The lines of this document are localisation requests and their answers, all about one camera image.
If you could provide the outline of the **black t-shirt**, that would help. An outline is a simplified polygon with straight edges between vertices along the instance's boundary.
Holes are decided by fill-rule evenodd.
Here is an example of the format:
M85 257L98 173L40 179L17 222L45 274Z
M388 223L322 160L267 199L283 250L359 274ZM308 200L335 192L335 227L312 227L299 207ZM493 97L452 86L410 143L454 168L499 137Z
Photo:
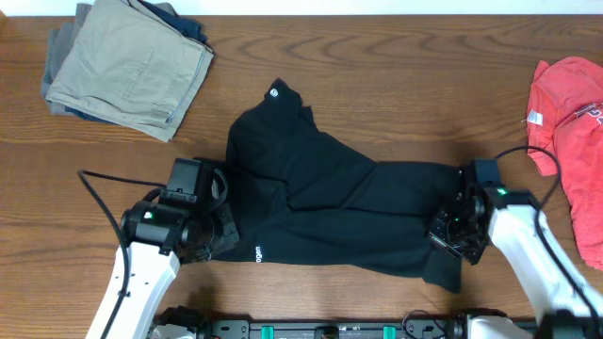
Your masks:
M461 261L427 236L458 194L457 168L374 161L318 130L276 79L232 124L220 169L240 236L222 261L351 265L460 291Z

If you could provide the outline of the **red printed t-shirt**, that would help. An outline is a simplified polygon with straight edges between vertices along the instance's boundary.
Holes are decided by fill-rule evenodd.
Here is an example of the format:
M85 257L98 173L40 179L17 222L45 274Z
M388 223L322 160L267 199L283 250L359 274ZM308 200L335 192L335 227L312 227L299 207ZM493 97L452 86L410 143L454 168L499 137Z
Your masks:
M577 56L537 64L527 106L529 156L544 176L562 169L582 260L602 268L602 67Z

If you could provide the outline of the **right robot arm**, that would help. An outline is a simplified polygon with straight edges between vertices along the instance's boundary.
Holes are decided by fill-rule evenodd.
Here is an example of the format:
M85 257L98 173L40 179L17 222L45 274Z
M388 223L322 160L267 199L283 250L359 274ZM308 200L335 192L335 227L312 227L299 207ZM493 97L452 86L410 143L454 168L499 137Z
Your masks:
M566 255L529 191L494 182L470 184L435 214L428 237L447 254L472 265L487 246L496 247L511 265L534 313L533 332L495 311L475 311L462 315L452 336L601 337L602 296Z

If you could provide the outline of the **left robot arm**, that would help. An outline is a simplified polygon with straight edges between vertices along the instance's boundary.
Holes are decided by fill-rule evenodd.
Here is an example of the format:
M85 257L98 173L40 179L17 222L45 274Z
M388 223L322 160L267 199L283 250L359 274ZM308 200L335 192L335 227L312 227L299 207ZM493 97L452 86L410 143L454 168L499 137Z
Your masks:
M122 216L125 244L88 338L193 338L195 325L156 325L155 313L181 266L207 262L235 247L230 205L213 209L140 201Z

